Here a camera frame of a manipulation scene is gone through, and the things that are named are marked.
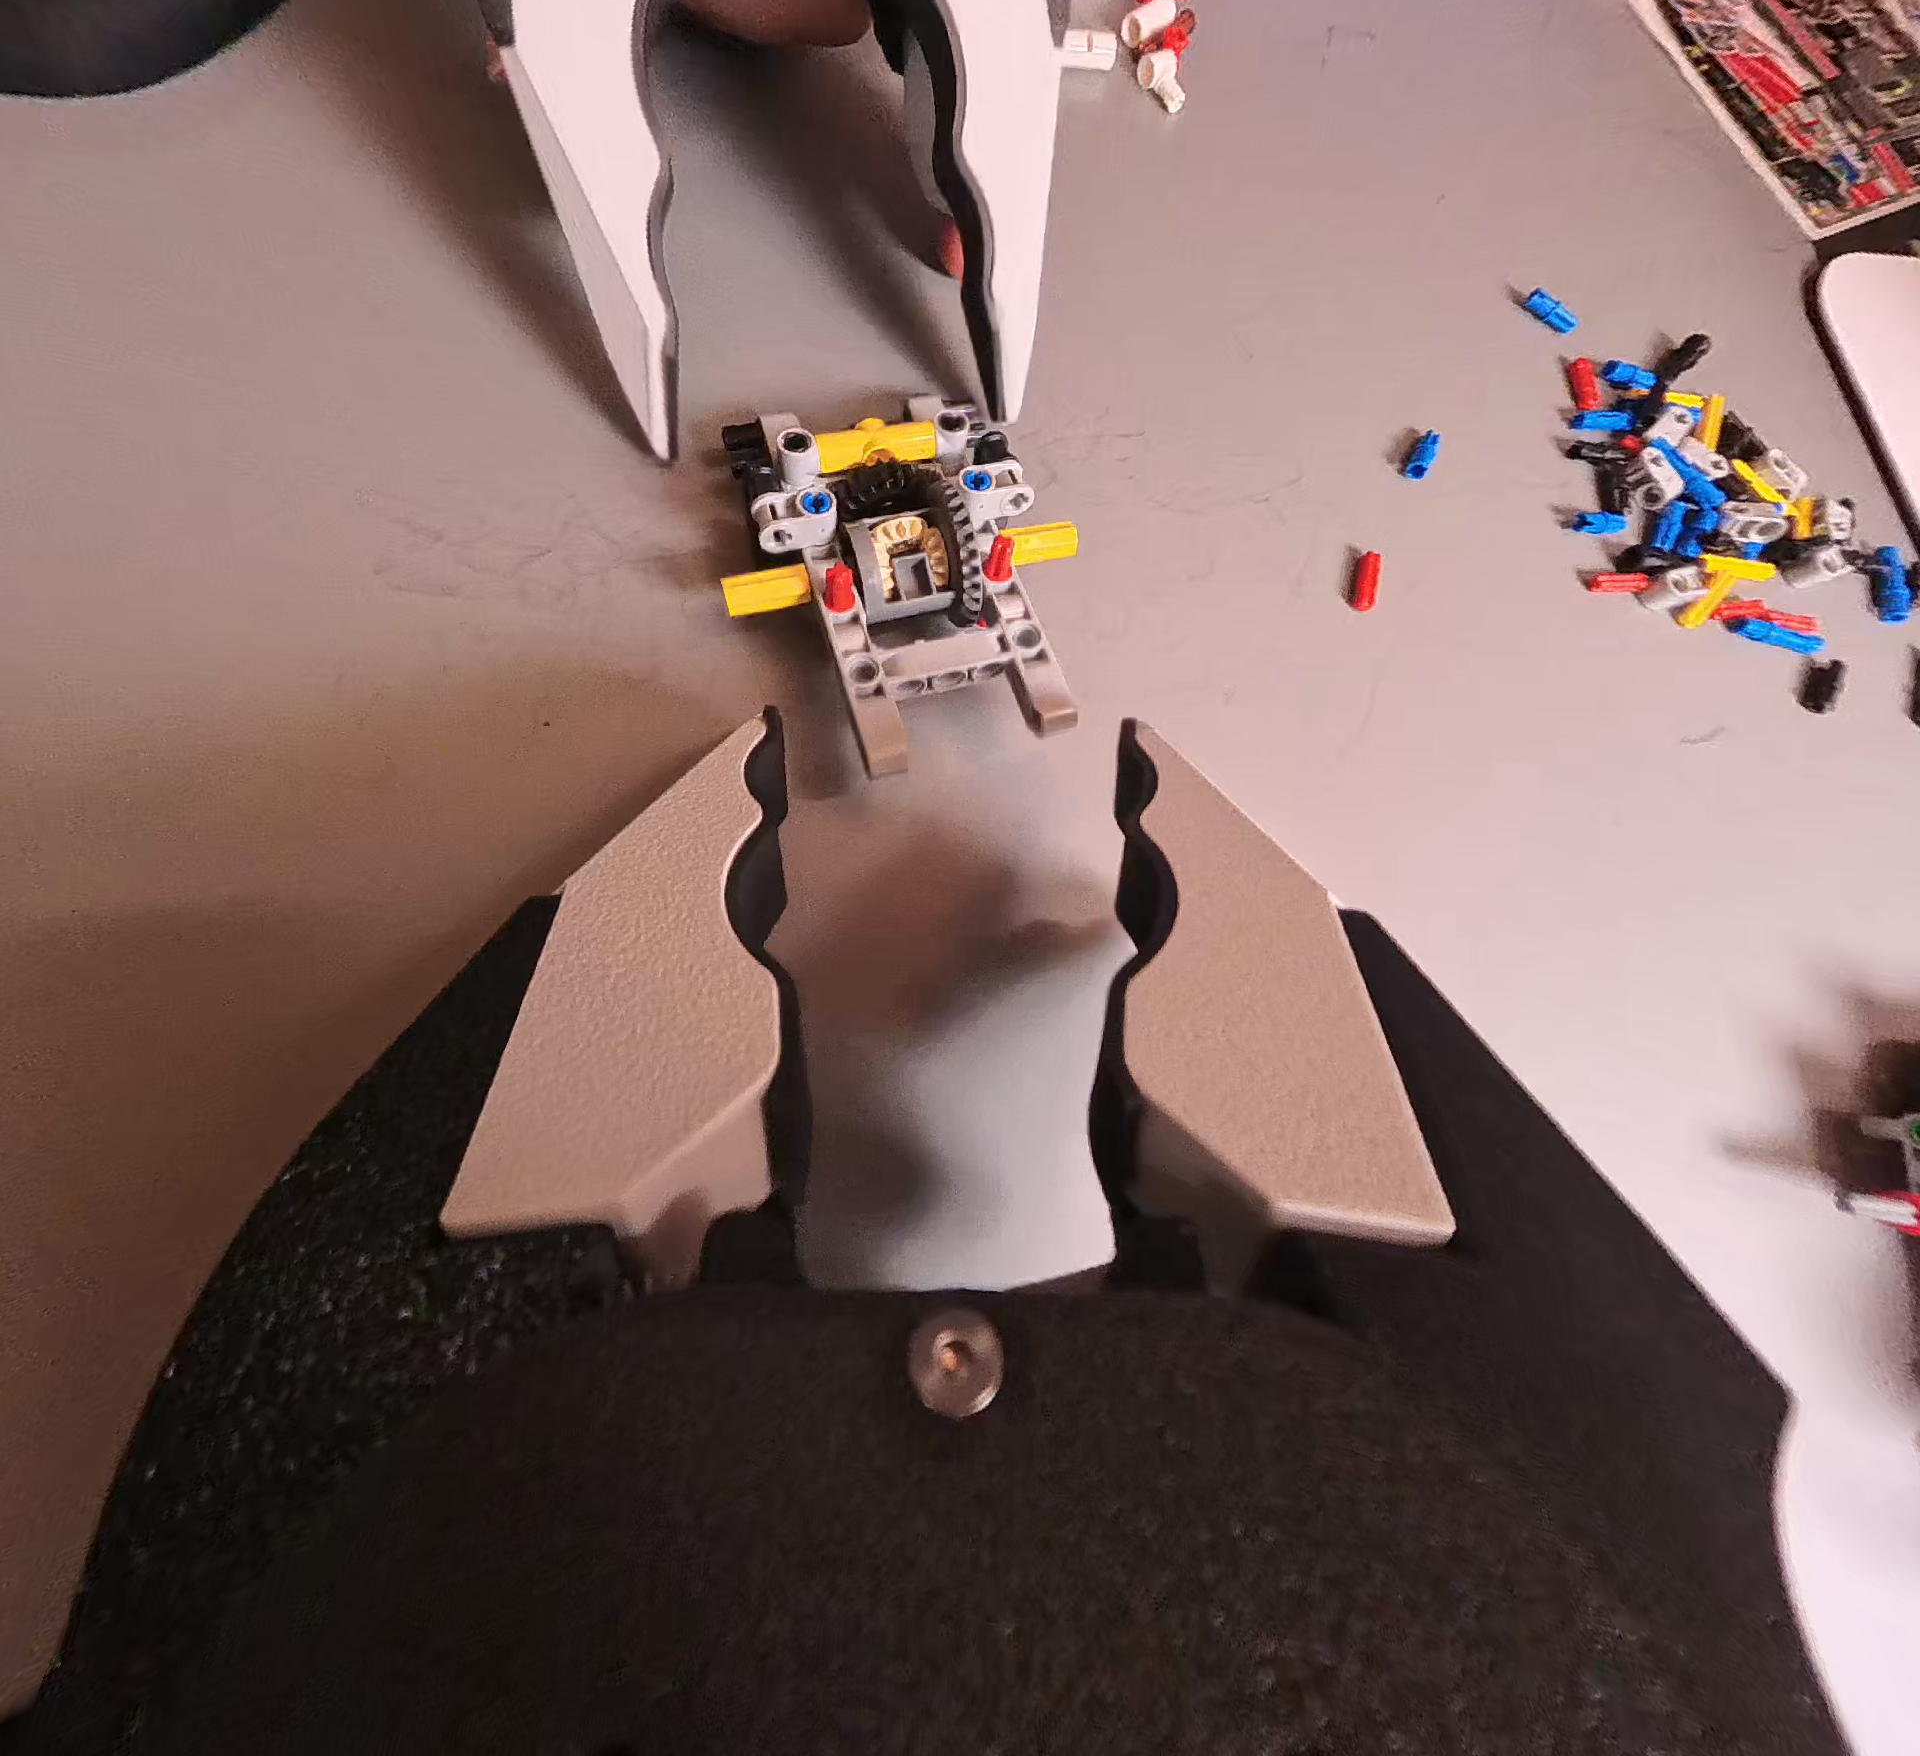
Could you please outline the small grey lego differential assembly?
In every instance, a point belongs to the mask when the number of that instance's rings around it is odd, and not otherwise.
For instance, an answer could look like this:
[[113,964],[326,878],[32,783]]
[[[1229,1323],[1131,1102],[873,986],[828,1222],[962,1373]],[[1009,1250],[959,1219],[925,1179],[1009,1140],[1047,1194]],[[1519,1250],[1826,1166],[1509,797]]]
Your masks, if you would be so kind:
[[755,540],[724,603],[811,617],[871,778],[906,768],[912,697],[1009,683],[1033,734],[1073,727],[1024,572],[1073,557],[1080,530],[1033,517],[1010,438],[973,402],[912,395],[900,418],[825,430],[759,413],[717,445]]

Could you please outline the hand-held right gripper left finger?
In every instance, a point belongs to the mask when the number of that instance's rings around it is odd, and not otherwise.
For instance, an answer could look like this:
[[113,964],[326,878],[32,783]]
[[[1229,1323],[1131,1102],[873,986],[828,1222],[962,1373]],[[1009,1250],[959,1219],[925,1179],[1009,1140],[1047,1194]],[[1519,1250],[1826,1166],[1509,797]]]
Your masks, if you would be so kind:
[[607,1227],[653,1287],[708,1227],[788,1226],[808,1166],[778,708],[749,714],[561,885],[438,1212],[446,1237]]

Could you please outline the black lego car chassis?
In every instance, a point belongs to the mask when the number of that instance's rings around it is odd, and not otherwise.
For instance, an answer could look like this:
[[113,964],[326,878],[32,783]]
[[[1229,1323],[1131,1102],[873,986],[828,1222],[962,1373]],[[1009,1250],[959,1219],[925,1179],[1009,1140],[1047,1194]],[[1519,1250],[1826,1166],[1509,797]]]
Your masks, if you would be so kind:
[[1917,1250],[1917,1038],[1869,1046],[1829,1140],[1836,1212]]

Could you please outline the pile of blue yellow pins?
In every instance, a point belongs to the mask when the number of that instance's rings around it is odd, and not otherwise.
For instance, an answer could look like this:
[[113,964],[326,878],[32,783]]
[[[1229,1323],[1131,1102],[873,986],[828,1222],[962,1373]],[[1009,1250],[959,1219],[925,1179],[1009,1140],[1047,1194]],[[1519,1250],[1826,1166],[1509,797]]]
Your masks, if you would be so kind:
[[1836,654],[1813,590],[1853,583],[1872,624],[1917,631],[1917,557],[1860,539],[1848,495],[1821,490],[1727,392],[1690,388],[1711,342],[1691,331],[1651,361],[1564,359],[1561,450],[1591,500],[1564,515],[1588,540],[1583,596],[1677,630],[1717,630],[1793,661]]

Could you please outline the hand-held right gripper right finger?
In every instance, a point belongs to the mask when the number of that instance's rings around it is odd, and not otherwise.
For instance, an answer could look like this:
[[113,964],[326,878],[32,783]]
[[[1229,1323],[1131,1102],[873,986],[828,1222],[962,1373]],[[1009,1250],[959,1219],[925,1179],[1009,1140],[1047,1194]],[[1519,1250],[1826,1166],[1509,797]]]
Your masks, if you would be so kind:
[[1088,1146],[1110,1280],[1241,1294],[1294,1237],[1454,1213],[1331,892],[1160,728],[1116,741],[1116,922]]

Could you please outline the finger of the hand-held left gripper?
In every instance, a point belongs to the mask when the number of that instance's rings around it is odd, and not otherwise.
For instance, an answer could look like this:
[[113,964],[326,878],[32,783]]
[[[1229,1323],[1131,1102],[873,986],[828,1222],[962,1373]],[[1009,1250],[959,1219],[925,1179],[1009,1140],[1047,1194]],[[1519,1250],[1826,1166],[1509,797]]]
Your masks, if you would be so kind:
[[956,228],[980,402],[1016,420],[1039,318],[1064,0],[873,0],[908,145]]
[[643,445],[678,452],[678,316],[663,282],[670,158],[643,73],[658,0],[510,0],[510,94]]

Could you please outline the white book stand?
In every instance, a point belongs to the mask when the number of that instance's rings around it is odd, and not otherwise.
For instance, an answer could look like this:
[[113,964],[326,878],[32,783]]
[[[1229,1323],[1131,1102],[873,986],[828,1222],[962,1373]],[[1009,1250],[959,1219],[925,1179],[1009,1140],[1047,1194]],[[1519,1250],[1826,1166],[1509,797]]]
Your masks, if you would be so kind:
[[1917,251],[1821,261],[1811,324],[1895,505],[1917,532]]

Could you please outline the lego instruction booklet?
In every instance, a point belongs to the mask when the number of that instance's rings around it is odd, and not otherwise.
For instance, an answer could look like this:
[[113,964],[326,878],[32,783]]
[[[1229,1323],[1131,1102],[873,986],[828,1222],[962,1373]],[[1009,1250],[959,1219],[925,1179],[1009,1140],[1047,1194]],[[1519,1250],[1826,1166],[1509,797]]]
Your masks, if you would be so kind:
[[1917,0],[1623,0],[1813,241],[1917,207]]

